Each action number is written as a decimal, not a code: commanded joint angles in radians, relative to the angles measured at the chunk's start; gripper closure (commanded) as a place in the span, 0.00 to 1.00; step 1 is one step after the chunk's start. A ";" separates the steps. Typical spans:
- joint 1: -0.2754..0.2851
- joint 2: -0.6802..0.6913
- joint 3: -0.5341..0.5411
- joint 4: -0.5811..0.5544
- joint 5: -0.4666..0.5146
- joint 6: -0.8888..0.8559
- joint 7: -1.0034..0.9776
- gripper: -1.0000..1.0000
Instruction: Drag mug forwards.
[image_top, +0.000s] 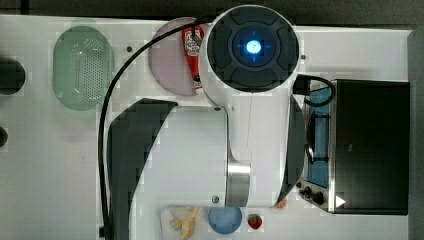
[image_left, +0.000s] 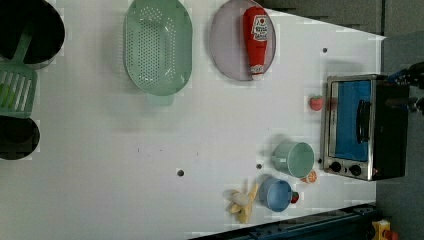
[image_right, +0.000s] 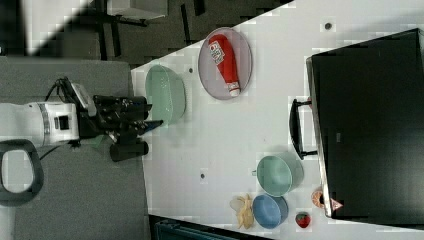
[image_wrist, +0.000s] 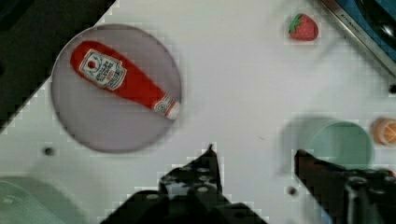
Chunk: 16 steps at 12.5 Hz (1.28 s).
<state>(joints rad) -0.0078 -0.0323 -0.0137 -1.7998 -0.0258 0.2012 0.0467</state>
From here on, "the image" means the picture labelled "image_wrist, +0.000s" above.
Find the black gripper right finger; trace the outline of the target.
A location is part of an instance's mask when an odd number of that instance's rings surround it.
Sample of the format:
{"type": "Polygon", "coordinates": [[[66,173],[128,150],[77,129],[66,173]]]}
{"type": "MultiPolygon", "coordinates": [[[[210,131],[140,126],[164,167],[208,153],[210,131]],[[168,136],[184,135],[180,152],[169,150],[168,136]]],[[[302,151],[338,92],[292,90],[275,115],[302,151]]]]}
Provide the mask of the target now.
{"type": "Polygon", "coordinates": [[[387,169],[347,169],[299,149],[294,173],[332,224],[396,224],[395,174],[387,169]]]}

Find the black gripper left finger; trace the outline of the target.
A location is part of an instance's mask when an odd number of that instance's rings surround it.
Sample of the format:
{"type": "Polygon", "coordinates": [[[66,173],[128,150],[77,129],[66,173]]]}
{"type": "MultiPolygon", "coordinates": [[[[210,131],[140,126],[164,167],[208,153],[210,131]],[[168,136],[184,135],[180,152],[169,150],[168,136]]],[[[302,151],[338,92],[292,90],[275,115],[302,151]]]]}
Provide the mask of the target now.
{"type": "Polygon", "coordinates": [[[222,194],[217,153],[212,146],[195,160],[175,168],[156,190],[129,197],[101,224],[267,224],[243,203],[222,194]]]}

